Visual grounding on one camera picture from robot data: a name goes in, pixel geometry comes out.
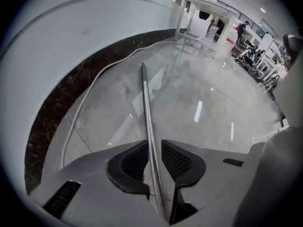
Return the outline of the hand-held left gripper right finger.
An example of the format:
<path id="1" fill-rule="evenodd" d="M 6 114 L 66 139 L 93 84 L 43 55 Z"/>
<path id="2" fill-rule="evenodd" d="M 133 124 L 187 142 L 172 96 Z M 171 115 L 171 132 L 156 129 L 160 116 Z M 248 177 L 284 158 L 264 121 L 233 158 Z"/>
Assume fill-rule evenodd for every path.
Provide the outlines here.
<path id="1" fill-rule="evenodd" d="M 214 200 L 245 158 L 243 153 L 162 140 L 161 159 L 175 183 L 170 225 L 187 219 Z"/>

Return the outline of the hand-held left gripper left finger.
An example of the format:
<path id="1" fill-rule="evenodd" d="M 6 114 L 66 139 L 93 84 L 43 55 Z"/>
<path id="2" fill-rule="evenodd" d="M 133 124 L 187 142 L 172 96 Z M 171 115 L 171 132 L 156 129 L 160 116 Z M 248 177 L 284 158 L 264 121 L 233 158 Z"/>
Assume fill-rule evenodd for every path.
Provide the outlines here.
<path id="1" fill-rule="evenodd" d="M 144 183 L 148 141 L 84 155 L 31 193 L 51 227 L 164 227 Z"/>

